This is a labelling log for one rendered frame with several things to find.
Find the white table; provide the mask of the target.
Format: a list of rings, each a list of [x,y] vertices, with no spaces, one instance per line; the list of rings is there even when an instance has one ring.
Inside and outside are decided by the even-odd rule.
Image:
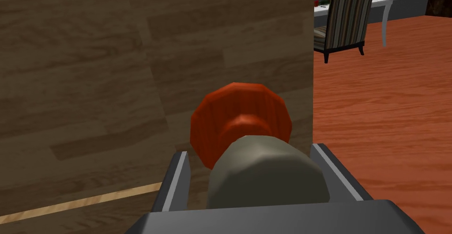
[[[382,26],[381,26],[383,47],[386,46],[386,31],[387,31],[388,15],[389,15],[391,6],[394,1],[396,1],[396,0],[372,0],[372,4],[371,4],[372,8],[384,7],[384,12],[383,12],[383,16],[382,16]],[[314,17],[327,15],[328,9],[329,9],[329,4],[314,7]]]

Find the red and grey door knob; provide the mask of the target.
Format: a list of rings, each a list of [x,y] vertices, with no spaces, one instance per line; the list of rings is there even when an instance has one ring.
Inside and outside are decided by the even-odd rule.
[[[207,94],[191,116],[190,144],[211,170],[207,208],[326,203],[321,168],[289,144],[280,96],[256,83]]]

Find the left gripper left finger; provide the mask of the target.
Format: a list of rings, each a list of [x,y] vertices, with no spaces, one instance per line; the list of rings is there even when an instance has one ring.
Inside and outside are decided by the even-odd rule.
[[[177,151],[169,164],[152,212],[183,211],[187,209],[191,169],[186,151]]]

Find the brown wooden door leaf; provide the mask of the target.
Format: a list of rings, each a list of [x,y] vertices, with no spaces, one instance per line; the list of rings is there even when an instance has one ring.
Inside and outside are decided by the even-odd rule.
[[[281,96],[308,152],[310,1],[0,0],[0,234],[123,234],[176,151],[204,208],[190,118],[232,82]]]

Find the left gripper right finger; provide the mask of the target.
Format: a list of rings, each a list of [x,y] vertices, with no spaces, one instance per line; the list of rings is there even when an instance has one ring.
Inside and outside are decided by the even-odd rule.
[[[329,201],[345,202],[373,199],[325,144],[313,143],[310,147],[310,159],[323,172],[329,191]]]

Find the striped chair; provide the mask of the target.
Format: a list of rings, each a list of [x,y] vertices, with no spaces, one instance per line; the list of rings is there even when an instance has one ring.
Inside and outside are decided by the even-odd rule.
[[[330,53],[357,48],[364,55],[372,0],[330,0],[325,26],[314,29],[314,51],[328,62]]]

